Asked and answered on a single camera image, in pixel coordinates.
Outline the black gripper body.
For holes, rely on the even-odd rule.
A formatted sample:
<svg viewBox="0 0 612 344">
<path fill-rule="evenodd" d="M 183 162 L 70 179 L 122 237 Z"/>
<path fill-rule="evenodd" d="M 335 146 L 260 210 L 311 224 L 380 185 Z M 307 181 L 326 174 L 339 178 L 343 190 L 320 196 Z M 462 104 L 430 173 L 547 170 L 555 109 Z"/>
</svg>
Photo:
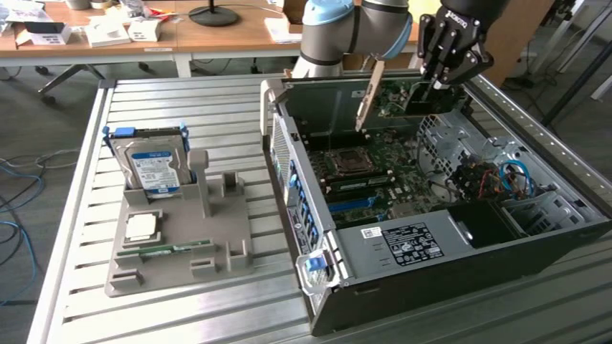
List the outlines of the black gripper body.
<svg viewBox="0 0 612 344">
<path fill-rule="evenodd" d="M 506 0 L 442 0 L 436 18 L 452 22 L 459 47 L 472 47 L 486 41 L 488 29 L 507 5 Z"/>
</svg>

